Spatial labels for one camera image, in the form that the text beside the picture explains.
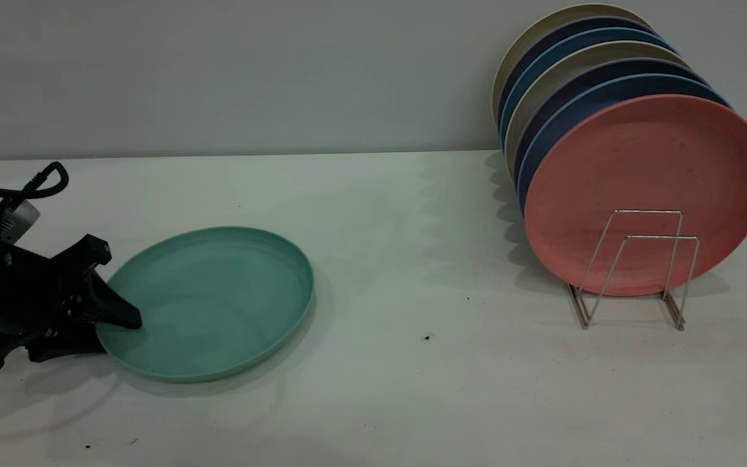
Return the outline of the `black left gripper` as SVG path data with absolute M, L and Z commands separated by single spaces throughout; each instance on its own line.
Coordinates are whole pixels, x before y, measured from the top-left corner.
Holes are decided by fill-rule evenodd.
M 18 348 L 33 363 L 106 353 L 94 322 L 142 328 L 139 310 L 95 272 L 110 260 L 92 235 L 53 257 L 0 242 L 0 369 Z

